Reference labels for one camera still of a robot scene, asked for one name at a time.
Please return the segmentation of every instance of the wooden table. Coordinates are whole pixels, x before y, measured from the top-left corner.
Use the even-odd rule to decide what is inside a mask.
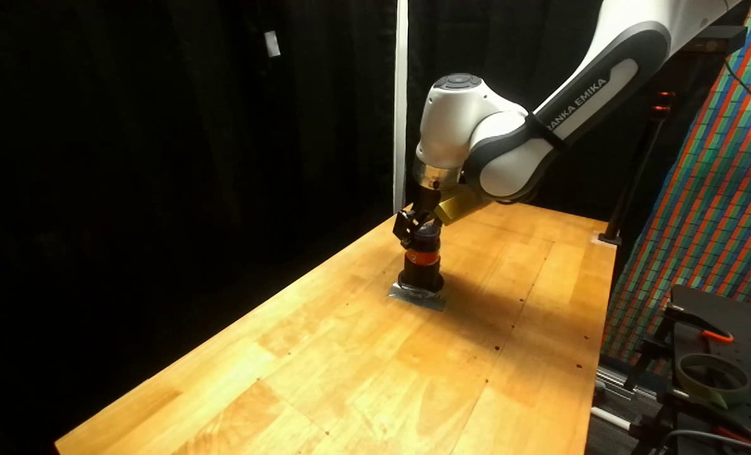
[[[442,310],[389,298],[392,219],[64,435],[60,451],[585,451],[614,248],[494,205]]]

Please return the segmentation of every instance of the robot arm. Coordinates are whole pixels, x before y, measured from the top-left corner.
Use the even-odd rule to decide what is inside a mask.
[[[674,52],[738,0],[604,0],[577,70],[534,111],[499,96],[478,76],[432,82],[418,144],[418,194],[398,215],[404,269],[392,292],[438,306],[441,200],[466,180],[480,200],[518,202],[546,165],[638,90]]]

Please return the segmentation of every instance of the colorful wall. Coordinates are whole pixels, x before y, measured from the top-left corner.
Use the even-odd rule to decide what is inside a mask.
[[[751,89],[751,13],[747,25],[728,62]],[[676,283],[751,302],[751,96],[725,68],[614,285],[607,355],[633,362]]]

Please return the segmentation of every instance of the wooden tabletop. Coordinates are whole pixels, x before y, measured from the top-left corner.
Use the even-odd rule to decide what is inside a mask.
[[[614,248],[491,205],[445,307],[389,298],[392,219],[64,435],[60,451],[585,451]]]

